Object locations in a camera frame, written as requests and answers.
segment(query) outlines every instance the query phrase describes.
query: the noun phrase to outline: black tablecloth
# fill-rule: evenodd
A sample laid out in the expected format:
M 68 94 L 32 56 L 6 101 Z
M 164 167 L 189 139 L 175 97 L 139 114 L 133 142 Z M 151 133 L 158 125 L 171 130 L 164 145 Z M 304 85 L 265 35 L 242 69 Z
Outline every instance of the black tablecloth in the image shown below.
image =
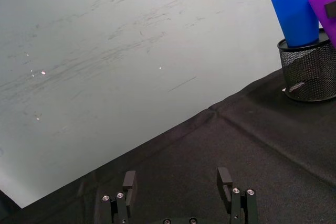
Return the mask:
M 128 170 L 138 176 L 132 223 L 228 223 L 219 166 L 257 191 L 260 223 L 336 223 L 336 102 L 296 102 L 284 86 L 276 71 L 1 223 L 100 223 L 102 195 L 121 190 Z

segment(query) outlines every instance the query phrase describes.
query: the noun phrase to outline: purple cup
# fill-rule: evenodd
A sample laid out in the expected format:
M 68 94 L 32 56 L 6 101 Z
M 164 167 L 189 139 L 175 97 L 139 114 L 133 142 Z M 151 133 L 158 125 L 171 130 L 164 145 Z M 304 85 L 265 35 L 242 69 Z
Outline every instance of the purple cup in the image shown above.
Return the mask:
M 308 0 L 331 43 L 336 47 L 336 0 Z

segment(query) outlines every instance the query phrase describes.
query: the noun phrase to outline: black mesh container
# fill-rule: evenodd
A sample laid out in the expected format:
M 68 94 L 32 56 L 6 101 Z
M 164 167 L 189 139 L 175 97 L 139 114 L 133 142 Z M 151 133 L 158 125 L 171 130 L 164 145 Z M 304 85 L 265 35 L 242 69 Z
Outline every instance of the black mesh container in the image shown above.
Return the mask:
M 298 101 L 323 101 L 336 97 L 336 50 L 323 29 L 318 41 L 303 47 L 278 44 L 286 95 Z

